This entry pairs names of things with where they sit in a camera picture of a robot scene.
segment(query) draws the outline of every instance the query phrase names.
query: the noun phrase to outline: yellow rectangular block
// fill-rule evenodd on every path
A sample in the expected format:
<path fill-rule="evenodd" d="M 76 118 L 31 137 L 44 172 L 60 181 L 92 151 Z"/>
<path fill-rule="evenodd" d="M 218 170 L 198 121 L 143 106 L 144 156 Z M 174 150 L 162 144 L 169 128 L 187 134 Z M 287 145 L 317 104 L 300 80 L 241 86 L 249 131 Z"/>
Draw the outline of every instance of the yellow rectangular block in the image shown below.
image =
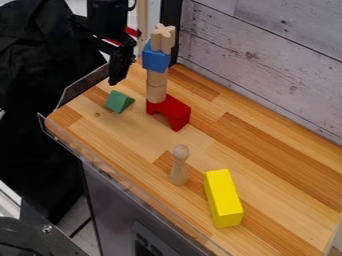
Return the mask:
<path fill-rule="evenodd" d="M 206 172 L 204 188 L 215 227 L 239 225 L 244 211 L 229 170 Z"/>

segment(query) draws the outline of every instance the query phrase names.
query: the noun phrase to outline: red arch block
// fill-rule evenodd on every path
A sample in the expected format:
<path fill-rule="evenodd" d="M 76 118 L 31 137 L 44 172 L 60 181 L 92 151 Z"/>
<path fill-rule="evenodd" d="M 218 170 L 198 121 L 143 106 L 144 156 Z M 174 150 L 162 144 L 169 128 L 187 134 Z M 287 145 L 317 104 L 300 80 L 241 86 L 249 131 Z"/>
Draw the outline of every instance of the red arch block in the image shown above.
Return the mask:
<path fill-rule="evenodd" d="M 161 103 L 151 103 L 146 100 L 146 112 L 149 115 L 161 113 L 168 118 L 172 130 L 178 132 L 189 123 L 191 108 L 167 94 L 165 101 Z"/>

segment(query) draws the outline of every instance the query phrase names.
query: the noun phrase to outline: wooden plank wall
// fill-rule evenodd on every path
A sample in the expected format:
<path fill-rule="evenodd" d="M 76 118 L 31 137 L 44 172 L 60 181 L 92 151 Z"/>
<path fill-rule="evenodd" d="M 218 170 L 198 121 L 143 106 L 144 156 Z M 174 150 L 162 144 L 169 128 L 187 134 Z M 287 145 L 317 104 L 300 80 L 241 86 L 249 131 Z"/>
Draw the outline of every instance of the wooden plank wall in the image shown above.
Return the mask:
<path fill-rule="evenodd" d="M 342 144 L 341 6 L 184 0 L 178 61 Z"/>

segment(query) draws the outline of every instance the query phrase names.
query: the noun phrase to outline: green triangular block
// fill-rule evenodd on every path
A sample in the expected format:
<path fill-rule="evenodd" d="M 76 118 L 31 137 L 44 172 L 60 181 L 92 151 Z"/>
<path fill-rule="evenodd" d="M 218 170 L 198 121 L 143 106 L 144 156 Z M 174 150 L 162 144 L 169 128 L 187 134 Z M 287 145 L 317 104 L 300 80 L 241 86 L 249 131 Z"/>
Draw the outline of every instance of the green triangular block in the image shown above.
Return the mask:
<path fill-rule="evenodd" d="M 130 98 L 121 92 L 111 91 L 106 106 L 115 113 L 121 114 L 134 101 L 135 99 Z"/>

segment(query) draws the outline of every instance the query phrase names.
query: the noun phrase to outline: wooden cylinder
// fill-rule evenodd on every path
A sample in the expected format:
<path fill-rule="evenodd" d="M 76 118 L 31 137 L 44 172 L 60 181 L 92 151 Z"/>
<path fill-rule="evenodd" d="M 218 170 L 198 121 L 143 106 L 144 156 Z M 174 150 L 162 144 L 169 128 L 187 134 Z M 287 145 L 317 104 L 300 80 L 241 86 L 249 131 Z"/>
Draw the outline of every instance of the wooden cylinder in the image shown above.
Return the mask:
<path fill-rule="evenodd" d="M 168 69 L 164 73 L 147 70 L 146 98 L 151 103 L 161 103 L 166 99 Z"/>
<path fill-rule="evenodd" d="M 161 103 L 166 99 L 167 86 L 154 87 L 147 84 L 146 98 L 151 103 Z"/>
<path fill-rule="evenodd" d="M 190 156 L 190 150 L 186 145 L 180 144 L 173 150 L 175 162 L 170 173 L 171 182 L 175 185 L 184 185 L 188 180 L 186 160 Z"/>

